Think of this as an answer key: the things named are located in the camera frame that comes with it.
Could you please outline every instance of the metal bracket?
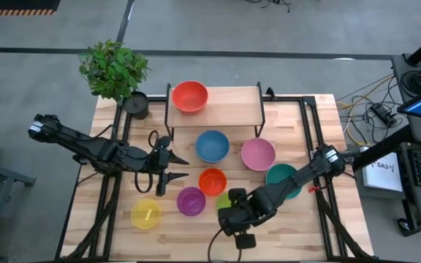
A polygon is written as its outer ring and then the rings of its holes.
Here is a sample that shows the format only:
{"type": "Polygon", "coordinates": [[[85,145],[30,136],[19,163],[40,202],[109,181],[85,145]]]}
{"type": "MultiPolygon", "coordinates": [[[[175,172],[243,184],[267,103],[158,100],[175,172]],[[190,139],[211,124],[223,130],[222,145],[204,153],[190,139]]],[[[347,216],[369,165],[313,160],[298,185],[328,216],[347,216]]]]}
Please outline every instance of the metal bracket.
{"type": "Polygon", "coordinates": [[[303,96],[303,101],[305,101],[308,105],[316,108],[316,98],[313,96],[303,96]]]}
{"type": "Polygon", "coordinates": [[[271,87],[269,87],[266,90],[266,95],[269,95],[270,100],[272,100],[273,102],[277,100],[277,96],[276,96],[276,94],[274,93],[274,90],[271,87]]]}

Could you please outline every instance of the potted plant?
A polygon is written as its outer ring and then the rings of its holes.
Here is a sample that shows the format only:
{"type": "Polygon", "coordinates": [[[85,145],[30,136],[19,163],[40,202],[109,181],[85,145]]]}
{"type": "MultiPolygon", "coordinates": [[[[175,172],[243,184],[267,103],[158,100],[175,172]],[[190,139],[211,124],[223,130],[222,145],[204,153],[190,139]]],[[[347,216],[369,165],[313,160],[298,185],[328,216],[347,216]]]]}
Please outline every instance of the potted plant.
{"type": "Polygon", "coordinates": [[[147,96],[137,84],[147,76],[147,59],[121,42],[99,42],[80,55],[79,71],[88,81],[92,95],[114,99],[137,119],[149,114],[147,96]]]}

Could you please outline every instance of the concrete floor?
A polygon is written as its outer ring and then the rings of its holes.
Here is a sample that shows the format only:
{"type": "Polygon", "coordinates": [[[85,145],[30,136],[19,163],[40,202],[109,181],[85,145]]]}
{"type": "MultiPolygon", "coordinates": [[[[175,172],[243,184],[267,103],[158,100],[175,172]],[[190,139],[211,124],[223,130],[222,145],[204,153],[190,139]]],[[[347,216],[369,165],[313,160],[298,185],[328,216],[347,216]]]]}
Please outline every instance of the concrete floor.
{"type": "MultiPolygon", "coordinates": [[[[244,0],[136,0],[124,41],[136,49],[363,54],[421,45],[421,1],[290,2],[288,14],[284,6],[260,9],[264,4],[244,0]]],[[[0,17],[0,47],[84,48],[115,39],[125,6],[126,0],[71,0],[61,1],[53,17],[0,17]]],[[[88,132],[96,98],[78,65],[74,55],[0,53],[0,165],[37,177],[33,188],[15,187],[0,221],[0,255],[10,262],[49,260],[56,252],[79,166],[70,152],[30,140],[26,130],[37,113],[52,113],[88,132]]],[[[340,98],[391,73],[388,61],[315,59],[151,57],[150,67],[142,86],[147,94],[193,79],[206,85],[261,81],[280,94],[340,98]]],[[[380,101],[384,92],[371,99],[380,101]]],[[[392,94],[401,101],[397,90],[392,94]]],[[[371,141],[369,128],[360,129],[371,141]]],[[[403,216],[399,201],[362,198],[362,204],[377,256],[421,262],[421,233],[404,238],[396,228],[394,219],[403,216]]]]}

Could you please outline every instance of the red tag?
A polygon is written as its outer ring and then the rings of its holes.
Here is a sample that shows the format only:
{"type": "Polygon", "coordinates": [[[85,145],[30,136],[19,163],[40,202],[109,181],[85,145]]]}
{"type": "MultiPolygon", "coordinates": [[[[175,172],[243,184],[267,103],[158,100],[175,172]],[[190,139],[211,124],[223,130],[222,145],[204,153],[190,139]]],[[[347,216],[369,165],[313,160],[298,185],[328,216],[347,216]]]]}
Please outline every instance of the red tag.
{"type": "Polygon", "coordinates": [[[319,187],[314,186],[314,187],[311,187],[311,188],[308,190],[308,193],[313,193],[314,191],[318,191],[318,190],[319,190],[319,187]]]}

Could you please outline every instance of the black pot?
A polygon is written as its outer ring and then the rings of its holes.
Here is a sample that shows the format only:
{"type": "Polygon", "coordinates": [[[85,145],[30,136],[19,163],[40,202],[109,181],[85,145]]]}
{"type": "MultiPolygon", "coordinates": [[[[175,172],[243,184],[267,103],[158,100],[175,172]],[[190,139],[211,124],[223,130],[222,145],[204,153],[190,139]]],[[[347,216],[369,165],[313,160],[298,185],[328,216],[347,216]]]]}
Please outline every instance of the black pot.
{"type": "Polygon", "coordinates": [[[123,103],[124,110],[137,120],[145,119],[149,115],[149,101],[140,91],[133,91],[123,103]]]}

